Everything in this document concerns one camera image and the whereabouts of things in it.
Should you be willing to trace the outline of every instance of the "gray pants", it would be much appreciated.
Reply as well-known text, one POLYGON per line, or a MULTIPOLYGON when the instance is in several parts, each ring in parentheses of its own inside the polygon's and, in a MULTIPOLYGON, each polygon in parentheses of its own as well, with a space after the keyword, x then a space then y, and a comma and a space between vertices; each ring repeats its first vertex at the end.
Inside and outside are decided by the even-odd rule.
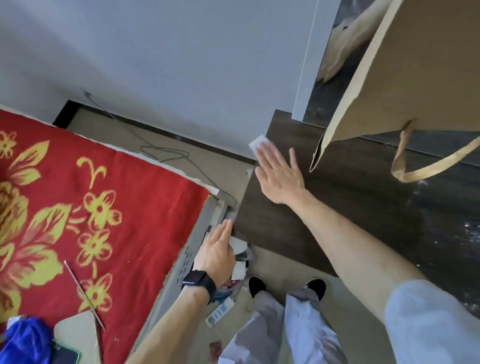
POLYGON ((225 348, 218 364, 276 364, 284 323, 295 364, 347 363, 312 290, 288 294, 285 309, 265 291, 255 296, 254 304, 252 317, 225 348))

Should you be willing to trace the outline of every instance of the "person's left hand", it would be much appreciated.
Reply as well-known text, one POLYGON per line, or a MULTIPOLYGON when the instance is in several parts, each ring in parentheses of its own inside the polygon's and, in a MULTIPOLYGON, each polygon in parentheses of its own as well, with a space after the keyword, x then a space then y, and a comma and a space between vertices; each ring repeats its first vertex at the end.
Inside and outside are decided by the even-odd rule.
POLYGON ((224 220, 205 239, 193 262, 193 270, 203 270, 220 287, 232 275, 235 255, 229 240, 233 221, 224 220))

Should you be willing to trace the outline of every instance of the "gray cord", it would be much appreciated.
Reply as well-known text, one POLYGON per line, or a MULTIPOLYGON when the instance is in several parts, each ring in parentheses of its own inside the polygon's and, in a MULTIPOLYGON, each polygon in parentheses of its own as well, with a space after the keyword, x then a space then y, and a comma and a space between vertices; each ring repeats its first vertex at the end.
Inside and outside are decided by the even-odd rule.
POLYGON ((217 184, 215 182, 212 181, 212 179, 207 176, 205 174, 204 171, 202 171, 202 169, 197 166, 195 164, 195 162, 193 160, 191 160, 189 158, 190 156, 190 153, 187 152, 186 150, 180 150, 180 149, 173 149, 173 148, 165 148, 165 147, 162 147, 162 146, 155 146, 153 145, 152 143, 150 143, 148 140, 146 140, 145 138, 141 137, 140 135, 138 135, 133 129, 130 129, 127 124, 125 124, 124 122, 121 122, 120 120, 118 120, 113 114, 111 114, 110 112, 108 112, 108 110, 106 110, 105 108, 103 108, 101 105, 99 105, 98 103, 96 103, 95 101, 93 101, 92 99, 92 94, 85 91, 84 90, 84 95, 85 97, 91 102, 93 103, 94 105, 96 105, 97 107, 99 107, 100 109, 102 109, 104 112, 106 112, 112 119, 115 119, 116 121, 118 121, 121 125, 123 125, 123 127, 125 129, 127 129, 127 131, 136 136, 138 139, 144 141, 145 143, 147 143, 148 145, 147 146, 141 146, 140 147, 140 150, 142 153, 145 153, 145 154, 148 154, 151 158, 153 158, 154 160, 160 162, 160 163, 166 163, 166 162, 170 162, 170 161, 173 161, 173 160, 178 160, 178 159, 186 159, 187 161, 190 162, 190 164, 192 164, 195 168, 197 168, 199 170, 199 172, 205 177, 207 178, 207 180, 215 187, 215 188, 218 188, 220 191, 222 191, 224 194, 226 194, 228 197, 230 197, 233 202, 234 202, 234 208, 235 207, 240 207, 240 204, 238 203, 237 199, 235 197, 233 197, 231 194, 229 194, 228 192, 220 189, 220 187, 217 186, 217 184), (162 160, 159 160, 157 157, 155 157, 153 154, 147 152, 144 148, 152 148, 154 150, 159 150, 161 152, 167 152, 167 153, 173 153, 173 154, 177 154, 179 157, 174 157, 174 158, 167 158, 167 159, 162 159, 162 160))

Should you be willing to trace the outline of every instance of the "red fabric with yellow flowers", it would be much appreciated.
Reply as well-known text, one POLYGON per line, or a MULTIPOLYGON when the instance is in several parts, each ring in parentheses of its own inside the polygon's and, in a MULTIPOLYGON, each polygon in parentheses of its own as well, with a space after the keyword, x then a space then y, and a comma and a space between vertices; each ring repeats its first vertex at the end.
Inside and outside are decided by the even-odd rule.
POLYGON ((87 309, 123 363, 208 191, 162 167, 0 110, 0 322, 50 326, 87 309))

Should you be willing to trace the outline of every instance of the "light blue sleeve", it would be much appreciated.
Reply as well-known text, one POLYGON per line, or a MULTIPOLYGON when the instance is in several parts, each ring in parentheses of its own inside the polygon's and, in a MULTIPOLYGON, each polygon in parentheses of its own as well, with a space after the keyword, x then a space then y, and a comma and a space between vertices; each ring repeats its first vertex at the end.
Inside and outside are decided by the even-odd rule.
POLYGON ((480 363, 480 320, 426 280, 396 287, 384 318, 398 364, 480 363))

